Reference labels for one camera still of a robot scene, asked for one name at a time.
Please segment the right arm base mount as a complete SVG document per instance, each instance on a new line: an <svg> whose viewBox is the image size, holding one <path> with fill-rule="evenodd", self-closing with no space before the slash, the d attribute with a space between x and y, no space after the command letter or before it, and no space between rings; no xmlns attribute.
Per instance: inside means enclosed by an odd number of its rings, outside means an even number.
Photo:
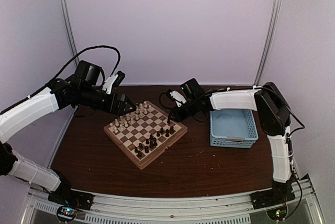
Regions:
<svg viewBox="0 0 335 224"><path fill-rule="evenodd" d="M288 192L283 196L281 193L275 194L273 189L268 189L251 193L250 198L253 209L261 209L284 204L285 201L294 200L296 197L293 192Z"/></svg>

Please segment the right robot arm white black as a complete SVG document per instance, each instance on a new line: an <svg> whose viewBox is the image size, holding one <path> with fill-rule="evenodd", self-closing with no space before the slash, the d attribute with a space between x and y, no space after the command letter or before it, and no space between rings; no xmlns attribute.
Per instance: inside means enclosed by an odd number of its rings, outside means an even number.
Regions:
<svg viewBox="0 0 335 224"><path fill-rule="evenodd" d="M268 198L279 204L288 196L293 179L293 147L290 129L295 118L277 86L267 82L249 89L213 89L204 91L196 79L180 86L183 91L167 94L176 105L169 118L181 122L199 112L210 114L212 146L237 147L246 141L247 147L256 140L253 112L257 113L260 127L270 142L273 162L272 189Z"/></svg>

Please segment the light blue plastic basket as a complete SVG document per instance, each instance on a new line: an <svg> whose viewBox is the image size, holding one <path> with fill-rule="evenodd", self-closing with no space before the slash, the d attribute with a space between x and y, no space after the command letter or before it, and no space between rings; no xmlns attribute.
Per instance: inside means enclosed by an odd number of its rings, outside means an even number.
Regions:
<svg viewBox="0 0 335 224"><path fill-rule="evenodd" d="M210 145L249 149L259 139L252 110L223 109L210 112Z"/></svg>

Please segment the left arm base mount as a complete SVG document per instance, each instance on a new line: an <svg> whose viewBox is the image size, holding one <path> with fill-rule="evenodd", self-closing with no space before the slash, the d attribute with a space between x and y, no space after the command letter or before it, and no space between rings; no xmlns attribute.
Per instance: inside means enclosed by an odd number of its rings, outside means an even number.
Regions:
<svg viewBox="0 0 335 224"><path fill-rule="evenodd" d="M56 197L52 194L49 194L48 201L65 205L71 208L80 209L80 210L90 210L93 203L93 194L72 191L70 200L63 200L60 197Z"/></svg>

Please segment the wooden chess board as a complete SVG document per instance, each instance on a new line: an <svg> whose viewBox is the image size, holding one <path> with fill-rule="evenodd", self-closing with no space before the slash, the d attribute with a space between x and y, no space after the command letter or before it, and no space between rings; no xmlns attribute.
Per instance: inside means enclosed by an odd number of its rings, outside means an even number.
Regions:
<svg viewBox="0 0 335 224"><path fill-rule="evenodd" d="M134 129L133 131L128 131L126 129L120 133L114 134L107 129L108 125L104 127L105 134L107 134L116 146L119 147L120 150L141 170L152 163L188 131L188 128L184 124L172 120L171 125L168 125L168 114L151 102L149 102L149 104L152 105L153 112L149 114L149 120L137 129ZM169 137L166 137L165 130L170 130L171 126L174 127L174 133L170 134ZM164 134L160 134L160 136L157 137L156 132L160 131L161 128L164 129ZM153 135L153 137L157 139L158 146L154 146L153 149L149 148L149 153L145 153L145 146L149 147L149 145L146 145L146 139L149 139L150 135ZM143 144L143 149L139 148L139 143ZM135 153L135 147L138 148L138 151L142 152L141 158Z"/></svg>

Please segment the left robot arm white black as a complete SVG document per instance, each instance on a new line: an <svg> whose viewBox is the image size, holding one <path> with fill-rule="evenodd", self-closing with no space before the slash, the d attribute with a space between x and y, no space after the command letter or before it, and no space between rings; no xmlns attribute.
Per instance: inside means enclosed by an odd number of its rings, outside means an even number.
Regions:
<svg viewBox="0 0 335 224"><path fill-rule="evenodd" d="M111 74L97 86L98 77L104 72L100 66L80 61L74 74L67 79L54 79L36 95L1 114L1 175L12 175L25 182L45 189L64 205L75 201L71 183L59 172L47 169L24 158L8 144L8 140L24 127L45 115L67 106L88 106L117 116L136 110L128 96L113 93L125 78L122 71Z"/></svg>

